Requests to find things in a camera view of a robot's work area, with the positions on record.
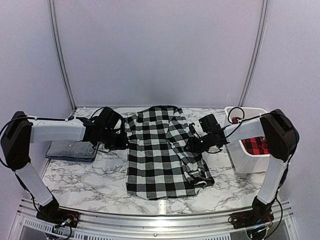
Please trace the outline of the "black white plaid shirt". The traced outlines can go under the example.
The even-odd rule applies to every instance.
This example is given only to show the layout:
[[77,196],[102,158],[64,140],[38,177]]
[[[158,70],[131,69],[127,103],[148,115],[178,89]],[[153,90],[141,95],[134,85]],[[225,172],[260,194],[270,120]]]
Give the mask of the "black white plaid shirt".
[[139,111],[125,119],[125,131],[129,194],[146,200],[185,198],[214,185],[202,154],[185,150],[192,133],[181,108]]

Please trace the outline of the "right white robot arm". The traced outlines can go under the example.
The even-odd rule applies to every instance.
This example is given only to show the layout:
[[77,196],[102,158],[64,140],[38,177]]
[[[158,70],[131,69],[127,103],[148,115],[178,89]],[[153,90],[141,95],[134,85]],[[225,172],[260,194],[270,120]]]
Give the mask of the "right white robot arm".
[[289,163],[300,140],[299,133],[280,109],[249,118],[234,116],[225,126],[214,123],[214,120],[213,115],[202,118],[200,124],[205,134],[190,137],[185,149],[203,153],[211,147],[221,148],[240,142],[245,153],[269,156],[261,189],[253,200],[253,209],[247,214],[252,224],[258,224],[267,216],[267,209],[276,200],[278,190],[286,180]]

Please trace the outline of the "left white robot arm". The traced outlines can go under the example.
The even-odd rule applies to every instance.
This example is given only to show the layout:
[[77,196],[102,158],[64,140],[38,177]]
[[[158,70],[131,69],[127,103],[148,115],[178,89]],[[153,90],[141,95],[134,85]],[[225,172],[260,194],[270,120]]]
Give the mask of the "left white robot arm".
[[21,186],[38,202],[38,213],[58,223],[63,219],[63,211],[29,156],[31,144],[53,141],[103,144],[109,150],[125,150],[129,142],[124,118],[110,107],[103,107],[99,115],[91,118],[37,117],[17,111],[3,126],[0,131],[1,164],[15,174]]

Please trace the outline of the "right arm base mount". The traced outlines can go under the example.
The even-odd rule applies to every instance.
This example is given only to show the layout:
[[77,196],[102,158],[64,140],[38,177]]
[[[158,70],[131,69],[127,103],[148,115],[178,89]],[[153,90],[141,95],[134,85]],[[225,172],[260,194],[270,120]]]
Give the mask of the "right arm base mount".
[[270,223],[274,220],[272,211],[268,211],[263,215],[255,215],[253,210],[234,212],[228,218],[228,222],[234,229],[248,228],[256,225]]

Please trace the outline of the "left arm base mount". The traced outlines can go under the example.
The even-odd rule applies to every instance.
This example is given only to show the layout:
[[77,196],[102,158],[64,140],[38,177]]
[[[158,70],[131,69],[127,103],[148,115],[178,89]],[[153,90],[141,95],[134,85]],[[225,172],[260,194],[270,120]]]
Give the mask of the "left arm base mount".
[[60,208],[56,215],[49,216],[43,212],[37,212],[36,217],[40,220],[55,224],[57,227],[72,227],[76,228],[78,225],[80,213],[73,210]]

